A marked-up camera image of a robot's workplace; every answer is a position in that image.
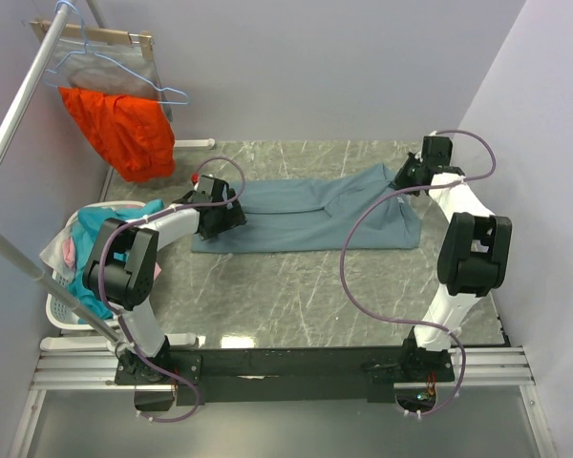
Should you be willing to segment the slate blue polo shirt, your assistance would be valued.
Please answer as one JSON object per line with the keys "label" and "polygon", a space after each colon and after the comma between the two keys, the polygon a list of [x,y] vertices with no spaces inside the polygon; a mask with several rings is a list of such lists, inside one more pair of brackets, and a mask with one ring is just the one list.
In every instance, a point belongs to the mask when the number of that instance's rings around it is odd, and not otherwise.
{"label": "slate blue polo shirt", "polygon": [[[358,218],[392,193],[393,173],[378,163],[337,179],[251,180],[240,197],[247,223],[216,238],[191,240],[191,251],[210,254],[339,250]],[[350,238],[353,249],[415,249],[421,220],[403,198],[373,210]]]}

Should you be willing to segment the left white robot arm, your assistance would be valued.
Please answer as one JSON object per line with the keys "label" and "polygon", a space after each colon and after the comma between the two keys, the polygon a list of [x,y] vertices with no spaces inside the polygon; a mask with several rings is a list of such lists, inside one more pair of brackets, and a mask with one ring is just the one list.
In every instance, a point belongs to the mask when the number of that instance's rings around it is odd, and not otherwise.
{"label": "left white robot arm", "polygon": [[168,339],[150,304],[158,252],[186,236],[214,239],[245,225],[238,196],[226,181],[201,175],[175,203],[157,212],[107,218],[99,226],[82,283],[107,303],[131,350],[141,352],[138,372],[149,383],[165,381],[172,370],[170,357],[161,353]]}

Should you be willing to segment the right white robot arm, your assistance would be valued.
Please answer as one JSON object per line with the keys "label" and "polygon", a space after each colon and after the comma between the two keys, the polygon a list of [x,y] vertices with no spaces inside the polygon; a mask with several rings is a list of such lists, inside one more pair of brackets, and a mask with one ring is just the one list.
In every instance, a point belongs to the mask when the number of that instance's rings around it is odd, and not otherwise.
{"label": "right white robot arm", "polygon": [[416,346],[402,354],[405,377],[420,381],[434,368],[429,352],[448,349],[470,309],[505,278],[512,221],[489,210],[475,195],[464,172],[451,164],[453,141],[440,133],[423,138],[409,153],[391,186],[409,195],[425,192],[440,208],[448,228],[439,251],[439,287],[421,324]]}

